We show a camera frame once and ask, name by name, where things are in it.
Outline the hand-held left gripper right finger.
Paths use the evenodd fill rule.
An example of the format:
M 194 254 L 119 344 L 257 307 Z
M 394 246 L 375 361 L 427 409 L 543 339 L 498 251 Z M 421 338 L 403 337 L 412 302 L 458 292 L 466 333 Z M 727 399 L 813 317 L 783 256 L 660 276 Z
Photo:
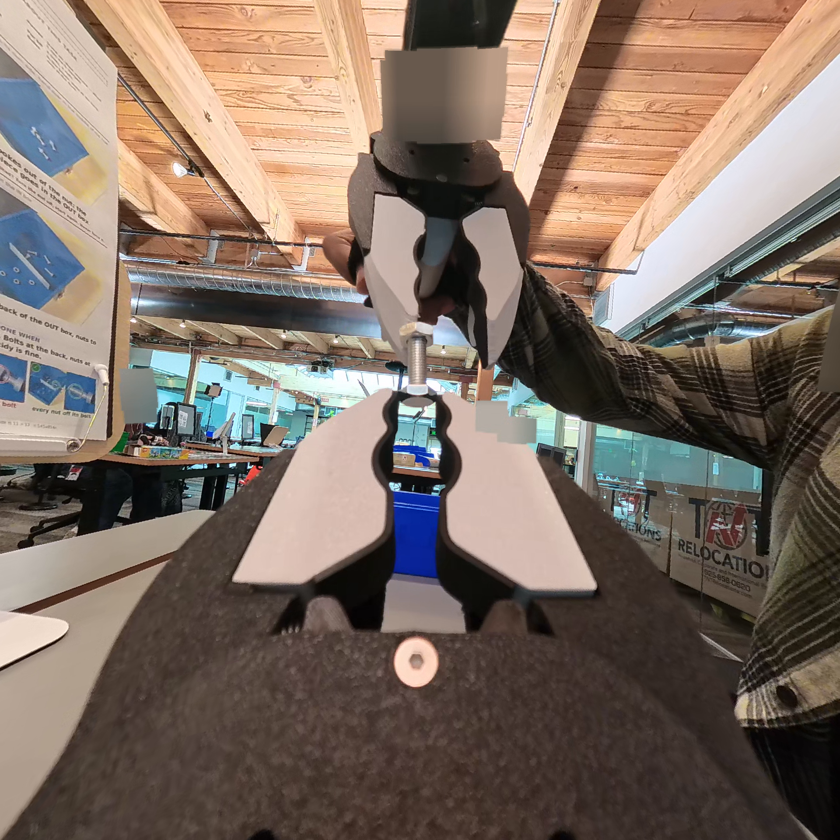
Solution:
M 593 596 L 595 577 L 532 448 L 537 421 L 457 395 L 440 397 L 437 420 L 446 592 L 458 601 Z

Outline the blue plastic parts bin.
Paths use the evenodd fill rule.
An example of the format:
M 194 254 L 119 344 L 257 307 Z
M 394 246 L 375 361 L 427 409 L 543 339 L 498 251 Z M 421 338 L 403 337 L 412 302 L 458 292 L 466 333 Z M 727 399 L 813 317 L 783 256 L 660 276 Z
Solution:
M 436 580 L 439 497 L 399 490 L 393 499 L 394 573 Z

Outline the steel hex bolt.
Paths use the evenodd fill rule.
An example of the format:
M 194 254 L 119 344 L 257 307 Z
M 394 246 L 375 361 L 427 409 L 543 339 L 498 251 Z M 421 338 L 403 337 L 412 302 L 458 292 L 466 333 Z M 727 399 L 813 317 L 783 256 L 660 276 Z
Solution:
M 427 346 L 429 340 L 423 335 L 416 335 L 407 340 L 401 336 L 407 370 L 407 384 L 402 388 L 409 396 L 426 396 L 427 385 Z

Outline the person's right forearm plaid sleeve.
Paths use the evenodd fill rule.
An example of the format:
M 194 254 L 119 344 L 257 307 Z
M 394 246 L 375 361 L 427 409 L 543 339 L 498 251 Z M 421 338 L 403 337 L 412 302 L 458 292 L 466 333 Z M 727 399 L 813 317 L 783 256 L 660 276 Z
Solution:
M 818 380 L 833 308 L 736 343 L 658 349 L 588 322 L 526 266 L 500 366 L 587 421 L 712 449 L 785 476 L 838 476 L 838 394 Z

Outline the person's right hand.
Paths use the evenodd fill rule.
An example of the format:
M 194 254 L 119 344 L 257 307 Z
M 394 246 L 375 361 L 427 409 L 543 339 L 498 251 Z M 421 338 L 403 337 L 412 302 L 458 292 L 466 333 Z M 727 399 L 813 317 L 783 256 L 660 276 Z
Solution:
M 364 260 L 362 257 L 357 257 L 356 252 L 360 249 L 355 242 L 352 230 L 346 228 L 328 235 L 322 241 L 322 250 L 341 277 L 354 286 L 360 295 L 368 299 L 370 293 L 364 273 Z M 439 318 L 449 316 L 456 308 L 453 298 L 447 295 L 429 297 L 419 304 L 419 319 L 435 325 Z

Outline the printed cardboard box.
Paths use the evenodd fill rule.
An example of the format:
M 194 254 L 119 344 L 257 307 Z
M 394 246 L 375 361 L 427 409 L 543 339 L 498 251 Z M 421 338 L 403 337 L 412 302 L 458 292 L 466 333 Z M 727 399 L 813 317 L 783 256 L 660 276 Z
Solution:
M 673 504 L 670 579 L 757 617 L 770 578 L 768 558 L 757 553 L 760 494 L 678 485 Z
M 665 484 L 598 481 L 595 498 L 603 510 L 642 548 L 654 566 L 669 573 L 673 511 Z

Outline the wooden office desk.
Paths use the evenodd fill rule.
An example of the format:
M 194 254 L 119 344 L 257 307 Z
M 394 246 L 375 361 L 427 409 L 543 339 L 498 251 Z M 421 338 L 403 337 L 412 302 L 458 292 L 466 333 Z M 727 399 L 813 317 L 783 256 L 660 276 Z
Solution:
M 157 471 L 162 480 L 202 479 L 203 488 L 199 508 L 216 511 L 226 501 L 228 479 L 245 477 L 251 466 L 264 465 L 268 459 L 280 455 L 278 448 L 240 449 L 233 453 L 204 450 L 187 458 L 138 458 L 114 453 L 103 455 L 87 465 L 91 479 L 82 501 L 78 534 L 99 531 L 98 522 L 105 496 L 107 470 L 111 467 L 136 467 Z

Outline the wooden sheet holder board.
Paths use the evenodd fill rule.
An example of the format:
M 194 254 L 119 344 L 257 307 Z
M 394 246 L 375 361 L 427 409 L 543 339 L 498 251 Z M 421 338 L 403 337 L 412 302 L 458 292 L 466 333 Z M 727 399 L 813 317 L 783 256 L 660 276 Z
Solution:
M 26 450 L 21 444 L 15 443 L 8 434 L 2 434 L 1 463 L 2 465 L 21 465 L 26 463 L 59 463 L 59 464 L 90 464 L 110 455 L 112 448 L 119 441 L 123 433 L 124 411 L 120 395 L 122 372 L 129 367 L 130 357 L 130 314 L 131 314 L 131 285 L 127 270 L 121 260 L 117 262 L 117 291 L 113 311 L 112 351 L 110 356 L 108 375 L 108 392 L 103 397 L 108 405 L 108 437 L 102 440 L 86 438 L 78 451 L 59 451 L 58 444 L 67 445 L 67 437 L 33 437 L 24 436 L 24 443 L 35 448 Z

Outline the black office chair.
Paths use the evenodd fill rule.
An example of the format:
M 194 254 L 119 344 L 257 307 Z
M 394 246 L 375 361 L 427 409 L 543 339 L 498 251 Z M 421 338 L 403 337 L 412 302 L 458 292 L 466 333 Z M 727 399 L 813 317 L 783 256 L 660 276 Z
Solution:
M 53 511 L 59 508 L 56 499 L 61 497 L 62 504 L 72 501 L 81 502 L 84 489 L 81 486 L 82 465 L 64 463 L 37 464 L 31 482 L 32 492 L 37 494 L 37 500 L 21 506 L 21 511 Z M 42 518 L 32 526 L 28 534 L 18 542 L 19 549 L 26 549 L 35 545 L 35 540 L 50 532 L 68 528 L 67 535 L 74 535 L 78 530 L 81 511 L 63 512 L 59 515 Z

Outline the white rounded flat plate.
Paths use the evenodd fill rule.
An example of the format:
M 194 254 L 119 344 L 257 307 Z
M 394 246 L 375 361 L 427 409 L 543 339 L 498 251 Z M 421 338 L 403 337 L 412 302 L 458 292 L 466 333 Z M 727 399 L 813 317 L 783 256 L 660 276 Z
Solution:
M 56 644 L 68 631 L 59 618 L 1 612 L 1 669 Z

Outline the printed instruction sheet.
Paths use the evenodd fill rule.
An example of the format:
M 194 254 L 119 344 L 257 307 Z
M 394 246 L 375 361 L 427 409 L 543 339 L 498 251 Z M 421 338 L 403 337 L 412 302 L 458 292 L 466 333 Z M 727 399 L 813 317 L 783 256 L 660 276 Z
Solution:
M 65 2 L 1 2 L 1 438 L 109 435 L 117 71 Z

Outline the person's dark trousers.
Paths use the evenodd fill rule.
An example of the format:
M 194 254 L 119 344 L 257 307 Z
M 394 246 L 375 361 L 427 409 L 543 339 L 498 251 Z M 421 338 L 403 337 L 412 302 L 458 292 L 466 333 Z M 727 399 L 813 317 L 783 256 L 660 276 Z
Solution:
M 817 838 L 839 838 L 839 716 L 744 732 L 795 818 Z

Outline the dark large ceiling duct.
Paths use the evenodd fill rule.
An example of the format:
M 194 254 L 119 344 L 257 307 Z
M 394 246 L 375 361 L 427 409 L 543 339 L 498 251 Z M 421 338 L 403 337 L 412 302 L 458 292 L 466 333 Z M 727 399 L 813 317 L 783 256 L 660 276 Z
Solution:
M 145 317 L 229 323 L 386 340 L 375 312 L 357 302 L 131 284 L 131 311 Z

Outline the silver spiral ventilation duct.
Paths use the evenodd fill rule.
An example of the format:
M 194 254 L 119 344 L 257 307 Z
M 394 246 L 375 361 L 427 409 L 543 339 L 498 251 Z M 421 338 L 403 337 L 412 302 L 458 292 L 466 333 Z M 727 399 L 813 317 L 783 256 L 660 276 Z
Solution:
M 298 272 L 212 269 L 210 266 L 174 266 L 124 262 L 129 279 L 137 284 L 205 291 L 230 291 L 303 300 L 364 303 L 347 283 L 332 283 Z

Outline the grey spiral ventilation duct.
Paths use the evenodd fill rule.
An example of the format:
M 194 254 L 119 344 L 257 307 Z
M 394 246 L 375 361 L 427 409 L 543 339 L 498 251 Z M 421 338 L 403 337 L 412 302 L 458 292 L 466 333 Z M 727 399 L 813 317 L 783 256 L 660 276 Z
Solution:
M 678 344 L 702 342 L 718 338 L 737 342 L 756 338 L 805 318 L 804 314 L 780 314 L 755 311 L 708 311 L 704 314 L 683 318 L 665 325 L 645 338 L 638 338 L 640 344 L 658 349 Z

